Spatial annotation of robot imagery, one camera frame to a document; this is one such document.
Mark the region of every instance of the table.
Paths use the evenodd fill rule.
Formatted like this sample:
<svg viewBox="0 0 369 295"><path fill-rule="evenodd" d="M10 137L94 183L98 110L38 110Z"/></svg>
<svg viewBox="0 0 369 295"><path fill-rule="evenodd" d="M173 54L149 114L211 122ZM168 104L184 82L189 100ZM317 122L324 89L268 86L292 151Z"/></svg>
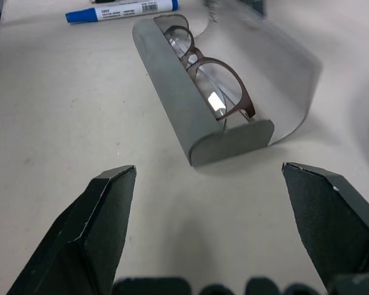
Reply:
<svg viewBox="0 0 369 295"><path fill-rule="evenodd" d="M341 173L369 201L369 1L270 0L268 18L323 64L308 120L283 143L194 169L133 44L139 19L69 25L86 0L7 0L0 27L0 294L101 171L137 166L117 278L182 276L236 294L267 275L324 292L300 242L285 161ZM182 13L206 26L201 1Z"/></svg>

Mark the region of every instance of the blue marker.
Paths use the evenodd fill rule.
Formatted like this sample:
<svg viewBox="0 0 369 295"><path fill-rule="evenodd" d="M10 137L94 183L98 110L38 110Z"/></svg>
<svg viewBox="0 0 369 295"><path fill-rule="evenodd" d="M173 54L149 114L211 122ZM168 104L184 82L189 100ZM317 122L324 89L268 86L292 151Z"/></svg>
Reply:
<svg viewBox="0 0 369 295"><path fill-rule="evenodd" d="M113 20L115 18L132 17L134 15L154 14L156 12L177 10L177 0L156 0L137 3L123 3L114 6L89 8L80 11L68 12L67 22L99 22L101 20Z"/></svg>

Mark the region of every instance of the eyeglasses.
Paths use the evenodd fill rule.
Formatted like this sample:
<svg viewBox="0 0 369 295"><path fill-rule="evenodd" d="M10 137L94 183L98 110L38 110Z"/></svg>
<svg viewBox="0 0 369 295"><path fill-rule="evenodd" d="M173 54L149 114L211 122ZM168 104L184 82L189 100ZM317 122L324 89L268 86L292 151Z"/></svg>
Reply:
<svg viewBox="0 0 369 295"><path fill-rule="evenodd" d="M184 16L165 15L155 20L217 120L238 111L248 118L255 115L254 105L238 74L223 61L205 57L195 47Z"/></svg>

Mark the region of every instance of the barcode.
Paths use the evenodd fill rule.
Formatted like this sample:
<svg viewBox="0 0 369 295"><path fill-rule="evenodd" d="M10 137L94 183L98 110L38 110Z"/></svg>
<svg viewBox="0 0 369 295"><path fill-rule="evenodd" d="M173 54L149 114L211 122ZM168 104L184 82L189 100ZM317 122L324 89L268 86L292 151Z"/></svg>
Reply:
<svg viewBox="0 0 369 295"><path fill-rule="evenodd" d="M153 3L142 3L142 13L153 12L158 10L157 2Z"/></svg>

